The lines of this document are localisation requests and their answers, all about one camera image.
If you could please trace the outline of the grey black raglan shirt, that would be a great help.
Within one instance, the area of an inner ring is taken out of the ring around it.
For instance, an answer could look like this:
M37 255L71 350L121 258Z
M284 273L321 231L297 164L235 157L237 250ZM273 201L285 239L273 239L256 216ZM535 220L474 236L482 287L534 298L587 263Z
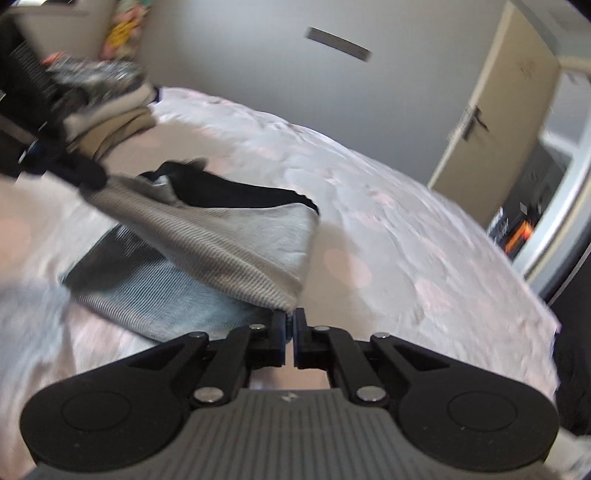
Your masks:
M226 180L201 159L114 176L82 196L114 221L63 279L93 313L166 342L296 309L320 224L308 197Z

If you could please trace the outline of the stack of folded clothes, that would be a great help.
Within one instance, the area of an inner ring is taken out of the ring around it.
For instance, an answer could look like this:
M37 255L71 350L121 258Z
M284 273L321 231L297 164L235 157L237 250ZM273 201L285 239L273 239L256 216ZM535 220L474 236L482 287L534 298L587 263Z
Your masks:
M99 161L117 145L156 125L149 104L159 91L144 82L131 93L70 114L64 120L68 152Z

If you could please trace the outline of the dark floral folded garment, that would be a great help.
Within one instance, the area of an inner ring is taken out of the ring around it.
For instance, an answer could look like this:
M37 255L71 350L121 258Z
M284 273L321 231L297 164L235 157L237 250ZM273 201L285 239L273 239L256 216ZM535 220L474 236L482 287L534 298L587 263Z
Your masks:
M96 61L71 56L61 57L46 67L61 86L83 90L96 98L120 96L138 89L147 79L139 65L129 61Z

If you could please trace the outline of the pink dotted bed sheet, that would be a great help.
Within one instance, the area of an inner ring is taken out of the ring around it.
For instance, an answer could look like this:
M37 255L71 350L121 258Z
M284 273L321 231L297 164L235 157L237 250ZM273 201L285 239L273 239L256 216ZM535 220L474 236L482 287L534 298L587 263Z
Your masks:
M321 212L301 303L311 324L389 332L553 396L558 324L484 230L407 175L315 130L226 99L164 88L156 127L106 158L134 176L204 158L236 182L294 190ZM112 222L52 176L1 183L1 475L33 467L26 401L149 342L68 298L61 277Z

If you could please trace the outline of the plush toy column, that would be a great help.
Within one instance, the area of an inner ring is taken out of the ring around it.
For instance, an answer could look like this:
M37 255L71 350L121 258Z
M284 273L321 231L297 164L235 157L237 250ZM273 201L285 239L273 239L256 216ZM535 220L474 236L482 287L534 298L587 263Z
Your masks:
M134 59L152 3L152 0L121 0L117 2L101 48L101 60Z

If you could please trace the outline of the beige bedroom door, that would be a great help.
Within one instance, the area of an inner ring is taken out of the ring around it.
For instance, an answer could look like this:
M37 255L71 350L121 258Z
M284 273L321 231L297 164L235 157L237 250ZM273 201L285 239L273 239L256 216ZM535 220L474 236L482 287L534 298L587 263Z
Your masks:
M524 13L508 1L489 54L429 187L487 227L534 148L561 73L560 63ZM462 139L471 110L480 126Z

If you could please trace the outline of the orange chair in hallway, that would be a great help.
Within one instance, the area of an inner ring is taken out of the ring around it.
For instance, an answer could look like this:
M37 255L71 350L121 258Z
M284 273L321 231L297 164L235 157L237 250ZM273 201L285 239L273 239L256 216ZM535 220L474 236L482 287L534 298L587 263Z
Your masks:
M533 232L532 224L528 220L522 221L505 243L504 252L508 256L516 255L531 238Z

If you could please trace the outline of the black sliding wardrobe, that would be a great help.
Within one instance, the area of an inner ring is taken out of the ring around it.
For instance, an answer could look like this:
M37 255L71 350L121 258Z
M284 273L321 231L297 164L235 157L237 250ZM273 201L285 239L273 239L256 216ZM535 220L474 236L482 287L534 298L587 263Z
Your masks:
M577 436L590 434L590 253L585 253L557 293L551 310L560 323L553 360L561 425Z

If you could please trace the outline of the grey wall switch panel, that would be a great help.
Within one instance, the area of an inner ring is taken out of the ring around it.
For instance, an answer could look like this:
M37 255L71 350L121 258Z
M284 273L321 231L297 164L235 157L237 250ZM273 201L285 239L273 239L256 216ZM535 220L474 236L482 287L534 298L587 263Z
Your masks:
M372 56L372 52L369 49L315 27L308 28L305 38L363 62L368 62Z

